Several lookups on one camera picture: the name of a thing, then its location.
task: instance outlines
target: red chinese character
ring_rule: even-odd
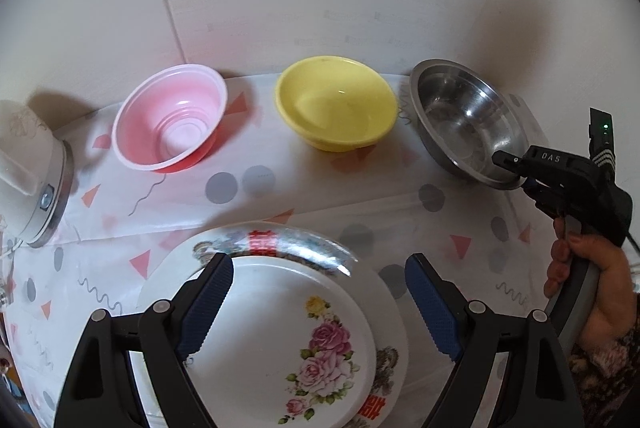
[[[386,399],[377,395],[370,395],[364,401],[362,408],[358,412],[361,416],[371,419],[372,421],[380,415],[380,410],[384,408]]]
[[[251,231],[249,251],[255,255],[276,256],[276,234],[273,231]]]

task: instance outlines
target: blue gripper pad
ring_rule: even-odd
[[[462,355],[458,322],[413,256],[404,265],[404,278],[436,347],[456,362]]]
[[[234,264],[225,256],[184,315],[180,344],[175,349],[179,361],[186,360],[202,347],[233,279]]]

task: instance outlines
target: white tablecloth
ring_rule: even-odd
[[[402,267],[425,252],[465,297],[500,313],[544,307],[551,221],[520,190],[502,192],[444,172],[414,129],[407,78],[385,78],[400,119],[375,147],[343,154],[300,140],[273,104],[276,75],[228,80],[229,104],[214,153],[184,172],[126,169],[111,149],[117,106],[58,132],[76,177],[62,224],[32,250],[4,235],[6,327],[39,422],[51,427],[76,343],[90,313],[132,313],[146,278],[193,234],[244,220],[272,220],[328,235],[378,271],[397,300],[410,346],[401,397],[385,427],[419,427],[451,364],[439,354],[406,291]],[[480,415],[486,422],[504,365],[495,364]]]

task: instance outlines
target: human hand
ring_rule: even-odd
[[[603,236],[569,233],[564,239],[564,220],[554,220],[556,240],[546,271],[545,296],[556,294],[569,277],[571,252],[591,260],[602,271],[593,310],[578,345],[589,352],[623,337],[636,322],[636,294],[625,253]]]

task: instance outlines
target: metal rim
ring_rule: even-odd
[[[69,196],[71,195],[71,186],[74,182],[74,154],[71,151],[71,146],[69,146],[66,141],[61,142],[64,157],[62,162],[60,183],[58,185],[58,194],[56,196],[55,202],[51,204],[53,206],[53,211],[51,212],[51,218],[44,226],[44,231],[42,231],[36,241],[28,244],[28,246],[33,249],[42,247],[49,240],[51,240],[51,237],[56,232],[56,229],[60,224],[60,220],[62,220],[62,215],[64,214],[66,209],[66,203],[68,202]]]

